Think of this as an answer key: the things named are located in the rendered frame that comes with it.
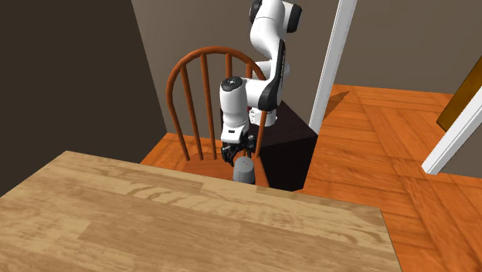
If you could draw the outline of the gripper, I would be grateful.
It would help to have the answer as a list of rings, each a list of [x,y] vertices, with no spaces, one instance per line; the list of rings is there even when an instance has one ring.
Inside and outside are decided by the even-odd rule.
[[[222,159],[224,162],[234,166],[234,158],[239,151],[243,151],[243,155],[251,158],[256,153],[256,135],[245,134],[240,138],[240,142],[237,144],[228,143],[225,147],[221,148]]]

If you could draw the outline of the grey cup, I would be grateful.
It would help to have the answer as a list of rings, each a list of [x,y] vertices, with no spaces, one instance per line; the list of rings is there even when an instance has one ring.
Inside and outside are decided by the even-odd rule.
[[[251,158],[240,156],[234,162],[233,181],[254,185],[256,182],[255,165]]]

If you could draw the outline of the brown wooden spindle chair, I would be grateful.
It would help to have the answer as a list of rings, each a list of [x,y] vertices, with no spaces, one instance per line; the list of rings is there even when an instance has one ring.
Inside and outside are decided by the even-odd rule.
[[[168,105],[171,119],[175,126],[178,141],[181,146],[182,154],[186,160],[183,170],[196,175],[205,175],[218,179],[231,179],[233,171],[236,169],[234,164],[229,164],[222,160],[222,142],[216,140],[216,132],[214,125],[214,114],[212,110],[212,96],[209,82],[209,68],[207,56],[210,54],[221,54],[226,59],[226,75],[228,77],[233,74],[233,59],[237,58],[246,65],[246,76],[252,78],[259,77],[264,80],[266,74],[249,58],[246,54],[239,50],[229,48],[227,46],[207,46],[194,50],[178,61],[172,69],[166,86],[166,102]],[[195,106],[192,99],[192,91],[188,78],[187,65],[194,59],[200,59],[202,70],[202,82],[204,88],[205,108],[209,127],[209,139],[206,140],[199,136],[199,126],[195,113]],[[185,92],[186,103],[188,107],[189,117],[192,124],[193,138],[198,153],[191,156],[182,133],[178,115],[175,109],[173,90],[175,81],[178,77],[182,79],[182,86]]]

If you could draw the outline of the dark robot stand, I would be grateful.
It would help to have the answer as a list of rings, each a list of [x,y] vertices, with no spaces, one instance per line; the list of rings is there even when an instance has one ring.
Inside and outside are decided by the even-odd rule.
[[[317,134],[285,103],[281,102],[275,111],[277,119],[262,131],[255,124],[249,126],[247,134],[256,135],[256,153],[251,159],[259,158],[269,187],[296,191],[304,187],[311,164]],[[243,155],[239,151],[234,158]]]

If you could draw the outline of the light wooden table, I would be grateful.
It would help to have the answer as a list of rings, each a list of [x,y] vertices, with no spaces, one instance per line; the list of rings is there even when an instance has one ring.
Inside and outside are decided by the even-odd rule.
[[[65,151],[0,197],[0,272],[402,272],[378,208]]]

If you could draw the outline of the white door frame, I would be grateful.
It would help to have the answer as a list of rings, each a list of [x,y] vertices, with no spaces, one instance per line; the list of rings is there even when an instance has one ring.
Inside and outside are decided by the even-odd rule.
[[[338,0],[331,36],[308,124],[309,128],[316,134],[319,134],[324,120],[357,2],[358,0]]]

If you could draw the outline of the brown door with white frame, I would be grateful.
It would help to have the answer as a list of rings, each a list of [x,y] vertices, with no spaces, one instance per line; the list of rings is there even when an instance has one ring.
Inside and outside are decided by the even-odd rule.
[[[437,175],[482,124],[482,56],[445,106],[436,123],[445,131],[422,163],[426,174]]]

